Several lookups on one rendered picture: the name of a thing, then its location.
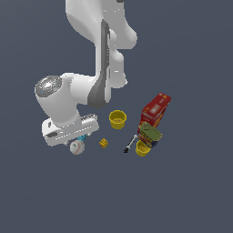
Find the red cracker box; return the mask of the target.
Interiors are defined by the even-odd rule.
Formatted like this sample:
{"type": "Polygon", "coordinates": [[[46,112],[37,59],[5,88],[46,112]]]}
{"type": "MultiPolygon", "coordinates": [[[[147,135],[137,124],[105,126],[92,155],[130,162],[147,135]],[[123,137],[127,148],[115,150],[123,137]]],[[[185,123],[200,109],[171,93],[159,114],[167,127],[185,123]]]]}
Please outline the red cracker box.
{"type": "Polygon", "coordinates": [[[143,108],[138,127],[141,128],[141,125],[147,122],[153,128],[156,128],[159,125],[170,100],[170,96],[159,93],[151,102],[149,102],[143,108]]]}

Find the small yellow cup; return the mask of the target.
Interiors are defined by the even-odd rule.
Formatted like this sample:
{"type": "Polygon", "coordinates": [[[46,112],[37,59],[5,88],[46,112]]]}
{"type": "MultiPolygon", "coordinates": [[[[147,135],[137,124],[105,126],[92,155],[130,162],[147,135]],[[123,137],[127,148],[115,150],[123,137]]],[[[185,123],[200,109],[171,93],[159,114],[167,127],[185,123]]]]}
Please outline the small yellow cup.
{"type": "Polygon", "coordinates": [[[145,157],[150,152],[150,148],[141,140],[137,141],[136,153],[140,157],[145,157]]]}

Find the large yellow cup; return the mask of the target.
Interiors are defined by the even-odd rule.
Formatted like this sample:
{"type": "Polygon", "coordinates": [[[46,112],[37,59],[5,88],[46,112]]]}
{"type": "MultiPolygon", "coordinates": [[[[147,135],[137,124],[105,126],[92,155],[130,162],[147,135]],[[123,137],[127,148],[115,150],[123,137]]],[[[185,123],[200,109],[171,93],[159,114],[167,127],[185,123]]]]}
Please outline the large yellow cup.
{"type": "Polygon", "coordinates": [[[114,129],[122,129],[125,126],[127,115],[121,110],[114,110],[109,114],[111,127],[114,129]]]}

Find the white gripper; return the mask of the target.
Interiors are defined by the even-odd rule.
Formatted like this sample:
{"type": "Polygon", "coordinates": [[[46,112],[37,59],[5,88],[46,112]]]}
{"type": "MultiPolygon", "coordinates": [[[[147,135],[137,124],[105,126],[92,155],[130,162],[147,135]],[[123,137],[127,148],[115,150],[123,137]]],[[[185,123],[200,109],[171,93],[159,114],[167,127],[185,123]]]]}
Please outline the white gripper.
{"type": "Polygon", "coordinates": [[[81,116],[76,122],[66,127],[57,127],[51,118],[42,123],[42,135],[50,147],[64,144],[74,138],[84,142],[86,135],[91,135],[98,129],[96,114],[81,116]]]}

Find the black and grey marker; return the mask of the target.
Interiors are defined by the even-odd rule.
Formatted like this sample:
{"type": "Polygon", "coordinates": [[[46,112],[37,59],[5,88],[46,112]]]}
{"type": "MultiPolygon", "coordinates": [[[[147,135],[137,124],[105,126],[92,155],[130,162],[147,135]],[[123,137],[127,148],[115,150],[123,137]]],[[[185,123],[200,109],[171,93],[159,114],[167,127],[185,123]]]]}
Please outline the black and grey marker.
{"type": "Polygon", "coordinates": [[[124,149],[124,153],[128,152],[128,150],[131,148],[131,146],[133,145],[133,143],[136,141],[137,138],[138,138],[137,135],[133,135],[133,137],[131,138],[131,140],[128,143],[127,147],[124,149]]]}

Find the white baseball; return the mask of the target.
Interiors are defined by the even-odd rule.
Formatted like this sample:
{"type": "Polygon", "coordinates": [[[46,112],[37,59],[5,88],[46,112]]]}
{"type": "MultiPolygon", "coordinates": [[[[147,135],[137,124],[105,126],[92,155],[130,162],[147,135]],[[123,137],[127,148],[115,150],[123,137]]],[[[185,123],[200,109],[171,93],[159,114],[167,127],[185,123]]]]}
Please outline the white baseball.
{"type": "Polygon", "coordinates": [[[85,150],[85,144],[83,141],[81,140],[76,140],[73,141],[70,144],[70,151],[74,154],[74,155],[80,155],[84,152],[85,150]]]}

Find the blue potted meat can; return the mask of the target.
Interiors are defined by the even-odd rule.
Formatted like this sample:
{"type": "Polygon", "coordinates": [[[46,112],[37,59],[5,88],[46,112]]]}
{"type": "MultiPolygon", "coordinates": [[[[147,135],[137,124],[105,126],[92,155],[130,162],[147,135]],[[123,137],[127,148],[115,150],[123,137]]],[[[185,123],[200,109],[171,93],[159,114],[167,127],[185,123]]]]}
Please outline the blue potted meat can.
{"type": "Polygon", "coordinates": [[[162,134],[148,122],[140,126],[138,138],[149,148],[153,148],[162,137],[162,134]]]}

